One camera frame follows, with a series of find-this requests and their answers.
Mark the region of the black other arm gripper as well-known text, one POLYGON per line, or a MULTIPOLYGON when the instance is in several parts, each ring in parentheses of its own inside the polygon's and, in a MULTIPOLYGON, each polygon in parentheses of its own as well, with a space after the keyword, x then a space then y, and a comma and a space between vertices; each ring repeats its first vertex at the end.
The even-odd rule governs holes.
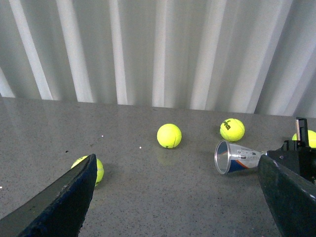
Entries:
POLYGON ((283 237, 316 235, 316 149, 309 147, 306 118, 296 117, 297 141, 267 151, 258 164, 260 185, 283 237))

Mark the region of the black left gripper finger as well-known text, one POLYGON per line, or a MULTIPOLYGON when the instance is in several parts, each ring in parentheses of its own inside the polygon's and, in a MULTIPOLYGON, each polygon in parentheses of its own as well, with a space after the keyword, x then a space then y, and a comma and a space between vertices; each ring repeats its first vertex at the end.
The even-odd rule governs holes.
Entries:
POLYGON ((97 161, 89 155, 0 221, 2 237, 77 237, 93 197, 97 161))

